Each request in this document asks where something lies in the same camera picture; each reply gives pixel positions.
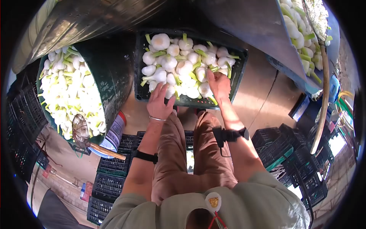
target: brown trousers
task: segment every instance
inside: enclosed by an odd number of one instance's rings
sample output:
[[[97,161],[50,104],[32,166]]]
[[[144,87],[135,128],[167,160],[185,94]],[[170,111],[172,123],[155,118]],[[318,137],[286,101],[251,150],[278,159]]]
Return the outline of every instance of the brown trousers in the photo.
[[[202,113],[194,129],[194,174],[187,173],[186,138],[178,117],[172,113],[165,121],[158,146],[159,160],[155,166],[151,200],[157,205],[170,196],[205,192],[210,188],[237,184],[231,158],[220,155],[212,128],[220,126],[211,113]],[[222,154],[229,156],[225,143]]]

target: silver bracelet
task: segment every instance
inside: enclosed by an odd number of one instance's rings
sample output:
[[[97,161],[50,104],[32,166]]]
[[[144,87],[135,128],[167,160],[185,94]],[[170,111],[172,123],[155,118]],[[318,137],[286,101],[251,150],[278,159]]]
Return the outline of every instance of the silver bracelet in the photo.
[[[152,119],[155,119],[155,120],[158,120],[158,121],[166,121],[166,119],[159,119],[159,118],[154,118],[154,117],[149,117],[149,118],[152,118]]]

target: paint bucket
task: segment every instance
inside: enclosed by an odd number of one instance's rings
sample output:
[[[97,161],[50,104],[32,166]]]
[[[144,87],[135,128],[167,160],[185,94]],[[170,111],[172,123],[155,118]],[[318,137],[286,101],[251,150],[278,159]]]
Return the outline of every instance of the paint bucket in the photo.
[[[118,141],[120,141],[122,138],[125,126],[126,126],[126,117],[121,111],[119,111],[116,119],[114,120],[110,128],[110,131],[112,131],[117,136]]]
[[[105,139],[100,144],[100,146],[110,149],[113,152],[117,152],[117,148],[119,147],[119,142],[122,138],[122,133],[124,130],[124,127],[126,126],[126,117],[124,114],[120,111],[118,112],[118,115],[116,119],[114,120],[110,130],[105,136]],[[107,154],[101,153],[98,150],[89,148],[93,153],[95,153],[98,156],[101,156],[102,158],[114,158],[113,156],[109,156]]]

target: person's right hand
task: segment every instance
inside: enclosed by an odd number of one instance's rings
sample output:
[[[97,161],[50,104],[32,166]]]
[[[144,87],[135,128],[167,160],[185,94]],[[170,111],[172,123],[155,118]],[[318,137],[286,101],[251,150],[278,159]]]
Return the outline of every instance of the person's right hand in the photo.
[[[219,106],[223,101],[230,101],[230,79],[223,73],[219,71],[213,73],[210,69],[207,70],[207,78],[213,96],[215,97]]]
[[[158,119],[167,119],[170,113],[173,111],[173,105],[175,102],[175,96],[173,95],[168,104],[164,104],[165,93],[169,84],[158,83],[155,90],[151,92],[149,102],[147,103],[147,111],[151,117]]]

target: gray shirt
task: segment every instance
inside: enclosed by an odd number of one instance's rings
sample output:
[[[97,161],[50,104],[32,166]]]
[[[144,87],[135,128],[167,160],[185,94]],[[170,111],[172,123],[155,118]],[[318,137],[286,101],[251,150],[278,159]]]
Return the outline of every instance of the gray shirt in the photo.
[[[309,215],[299,198],[268,172],[255,173],[233,189],[215,187],[205,193],[186,193],[163,200],[160,206],[133,193],[119,196],[100,229],[185,228],[189,214],[208,209],[205,198],[221,196],[218,215],[233,228],[308,228]]]

